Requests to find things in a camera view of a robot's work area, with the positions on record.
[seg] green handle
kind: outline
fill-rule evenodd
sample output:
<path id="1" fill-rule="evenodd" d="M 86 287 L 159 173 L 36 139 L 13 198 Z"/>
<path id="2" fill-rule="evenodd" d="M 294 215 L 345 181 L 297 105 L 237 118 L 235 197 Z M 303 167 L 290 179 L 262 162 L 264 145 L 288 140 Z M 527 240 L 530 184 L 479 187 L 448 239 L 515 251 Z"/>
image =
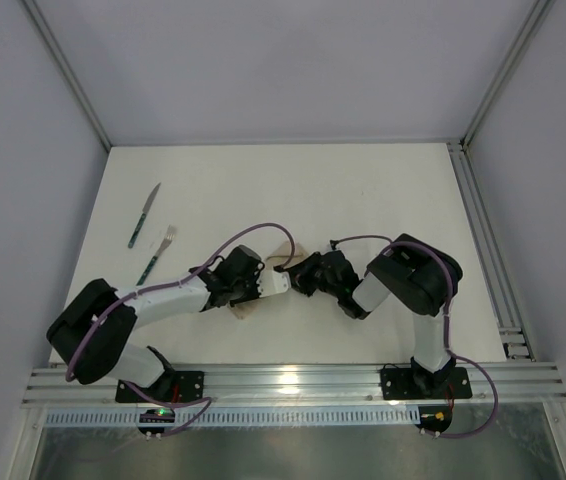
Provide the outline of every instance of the green handle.
<path id="1" fill-rule="evenodd" d="M 141 214 L 141 218 L 139 218 L 139 222 L 136 224 L 136 228 L 134 229 L 132 238 L 130 238 L 130 242 L 127 244 L 127 248 L 132 248 L 134 246 L 134 242 L 136 242 L 136 237 L 139 236 L 139 232 L 141 231 L 143 222 L 145 222 L 145 216 L 146 216 L 145 213 Z"/>
<path id="2" fill-rule="evenodd" d="M 147 267 L 145 267 L 145 271 L 143 272 L 143 275 L 141 275 L 141 278 L 139 278 L 139 281 L 136 282 L 137 285 L 143 285 L 145 283 L 145 279 L 147 278 L 147 276 L 150 274 L 150 272 L 154 268 L 154 264 L 156 263 L 156 261 L 158 259 L 159 259 L 159 257 L 157 257 L 156 255 L 152 257 L 152 260 L 150 260 L 150 263 L 148 263 Z"/>

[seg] aluminum frame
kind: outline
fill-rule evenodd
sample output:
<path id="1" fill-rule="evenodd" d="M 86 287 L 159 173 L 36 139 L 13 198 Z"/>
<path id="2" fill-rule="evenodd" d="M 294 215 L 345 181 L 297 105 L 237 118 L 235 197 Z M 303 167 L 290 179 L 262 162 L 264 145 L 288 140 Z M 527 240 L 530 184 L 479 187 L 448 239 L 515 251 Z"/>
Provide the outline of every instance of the aluminum frame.
<path id="1" fill-rule="evenodd" d="M 59 73 L 65 80 L 72 96 L 76 100 L 76 103 L 79 105 L 87 121 L 89 122 L 92 130 L 101 141 L 101 145 L 106 152 L 110 152 L 112 150 L 112 142 L 110 141 L 105 128 L 101 124 L 94 107 L 92 107 L 92 103 L 90 99 L 87 97 L 87 94 L 83 90 L 81 83 L 79 82 L 78 78 L 74 74 L 70 63 L 67 61 L 59 42 L 56 40 L 54 36 L 54 32 L 50 28 L 43 12 L 39 8 L 36 0 L 19 0 L 23 10 L 25 11 L 26 15 L 30 19 L 32 23 L 32 27 L 38 33 L 39 38 L 43 42 L 43 45 L 47 49 L 48 53 L 50 54 L 50 58 L 54 65 L 59 70 Z"/>
<path id="2" fill-rule="evenodd" d="M 501 342 L 508 361 L 534 362 L 523 329 L 519 327 L 499 328 Z"/>
<path id="3" fill-rule="evenodd" d="M 492 391 L 470 365 L 474 397 L 457 404 L 491 403 Z M 482 365 L 494 380 L 503 403 L 565 402 L 566 388 L 553 363 L 501 362 Z M 381 393 L 383 365 L 175 365 L 205 372 L 205 394 L 218 407 L 387 405 Z M 24 408 L 112 406 L 117 381 L 92 385 L 66 383 L 64 368 L 34 370 Z M 441 400 L 409 400 L 392 405 L 440 405 Z"/>
<path id="4" fill-rule="evenodd" d="M 1 478 L 6 480 L 23 480 L 30 478 L 39 441 L 43 434 L 43 425 L 47 417 L 47 408 L 24 410 L 21 432 L 16 442 L 12 462 L 8 472 Z"/>
<path id="5" fill-rule="evenodd" d="M 448 152 L 499 326 L 520 328 L 523 323 L 521 311 L 508 278 L 471 162 L 460 143 L 448 144 Z"/>
<path id="6" fill-rule="evenodd" d="M 463 140 L 461 142 L 463 148 L 469 147 L 478 135 L 479 130 L 492 110 L 494 103 L 507 86 L 512 75 L 514 75 L 514 72 L 521 63 L 521 59 L 525 55 L 525 52 L 527 52 L 530 43 L 552 9 L 554 2 L 555 0 L 536 0 L 530 9 L 525 21 L 516 35 L 516 38 L 514 39 L 514 42 L 499 65 L 499 68 L 496 70 L 494 79 L 481 99 L 479 108 L 472 117 L 472 121 L 470 122 L 467 132 L 463 136 Z"/>

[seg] fork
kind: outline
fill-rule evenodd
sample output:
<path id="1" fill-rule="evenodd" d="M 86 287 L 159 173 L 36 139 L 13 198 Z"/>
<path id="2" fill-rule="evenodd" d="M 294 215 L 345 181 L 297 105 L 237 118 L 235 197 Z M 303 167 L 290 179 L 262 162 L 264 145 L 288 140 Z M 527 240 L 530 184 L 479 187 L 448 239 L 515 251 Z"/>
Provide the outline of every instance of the fork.
<path id="1" fill-rule="evenodd" d="M 136 282 L 137 285 L 143 285 L 145 283 L 145 279 L 154 268 L 154 264 L 159 259 L 161 254 L 165 251 L 165 249 L 170 246 L 175 236 L 176 236 L 176 227 L 174 225 L 168 225 L 167 232 L 165 232 L 165 237 L 163 237 L 163 241 L 161 242 L 159 249 L 156 251 L 152 259 L 150 260 L 150 263 L 147 264 L 147 267 L 145 267 L 145 271 L 143 272 L 143 275 L 141 275 L 139 281 Z"/>

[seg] glass panel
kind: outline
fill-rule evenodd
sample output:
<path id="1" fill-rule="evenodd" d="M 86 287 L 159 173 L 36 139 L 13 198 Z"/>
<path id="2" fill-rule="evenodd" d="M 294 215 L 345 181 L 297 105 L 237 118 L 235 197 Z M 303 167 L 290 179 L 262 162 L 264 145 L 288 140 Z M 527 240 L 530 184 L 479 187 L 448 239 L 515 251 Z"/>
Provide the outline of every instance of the glass panel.
<path id="1" fill-rule="evenodd" d="M 490 408 L 457 405 L 449 431 L 479 426 Z M 534 404 L 503 405 L 491 428 L 465 440 L 434 440 L 412 426 L 200 429 L 149 442 L 127 428 L 46 429 L 31 478 L 554 480 L 565 475 L 543 406 Z"/>

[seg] white table surface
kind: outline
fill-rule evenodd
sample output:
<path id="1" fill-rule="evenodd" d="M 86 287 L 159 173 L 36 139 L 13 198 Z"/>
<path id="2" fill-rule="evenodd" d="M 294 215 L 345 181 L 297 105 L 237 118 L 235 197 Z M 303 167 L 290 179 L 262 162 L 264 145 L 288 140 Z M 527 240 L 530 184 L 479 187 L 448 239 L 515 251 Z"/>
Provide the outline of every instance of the white table surface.
<path id="1" fill-rule="evenodd" d="M 406 232 L 452 255 L 464 271 L 452 310 L 454 350 L 481 362 L 505 360 L 444 144 L 114 148 L 68 301 L 94 278 L 134 285 L 169 223 L 178 228 L 176 240 L 146 285 L 178 276 L 234 233 L 266 221 L 285 225 L 310 253 L 327 251 L 334 238 Z M 284 240 L 277 230 L 262 230 L 242 243 L 265 258 Z M 365 240 L 342 249 L 362 274 L 383 246 Z M 395 298 L 360 321 L 320 292 L 264 299 L 243 320 L 225 308 L 167 318 L 134 332 L 131 341 L 175 363 L 398 363 L 414 348 L 411 312 Z M 51 361 L 61 361 L 56 352 Z"/>

